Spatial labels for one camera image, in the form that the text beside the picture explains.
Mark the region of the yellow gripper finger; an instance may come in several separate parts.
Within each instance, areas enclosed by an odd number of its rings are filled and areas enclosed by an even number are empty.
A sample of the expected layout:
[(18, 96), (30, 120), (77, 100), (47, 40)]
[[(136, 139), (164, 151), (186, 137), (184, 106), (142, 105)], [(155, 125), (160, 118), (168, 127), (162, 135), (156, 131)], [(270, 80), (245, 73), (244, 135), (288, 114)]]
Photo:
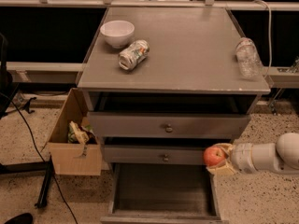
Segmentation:
[(218, 153), (222, 156), (229, 157), (232, 154), (234, 146), (228, 143), (218, 143), (214, 145), (214, 148), (216, 148)]
[(234, 175), (236, 170), (230, 162), (224, 163), (222, 166), (211, 166), (206, 168), (212, 175)]

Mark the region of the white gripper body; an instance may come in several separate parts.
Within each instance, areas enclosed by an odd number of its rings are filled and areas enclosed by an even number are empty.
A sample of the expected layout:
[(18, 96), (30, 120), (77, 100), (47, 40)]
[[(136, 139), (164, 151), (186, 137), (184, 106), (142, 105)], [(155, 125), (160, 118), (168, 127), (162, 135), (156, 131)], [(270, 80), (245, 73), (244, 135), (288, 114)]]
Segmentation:
[(254, 174), (257, 172), (252, 160), (253, 144), (238, 144), (231, 151), (231, 163), (240, 174)]

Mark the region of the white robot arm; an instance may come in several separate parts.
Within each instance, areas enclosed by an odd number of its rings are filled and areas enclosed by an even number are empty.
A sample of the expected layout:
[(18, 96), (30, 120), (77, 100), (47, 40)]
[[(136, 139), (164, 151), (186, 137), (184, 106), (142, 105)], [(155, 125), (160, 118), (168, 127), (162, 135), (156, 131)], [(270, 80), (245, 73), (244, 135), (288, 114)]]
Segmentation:
[(249, 175), (269, 171), (280, 175), (299, 174), (299, 134), (284, 133), (276, 143), (232, 145), (218, 143), (203, 155), (213, 175)]

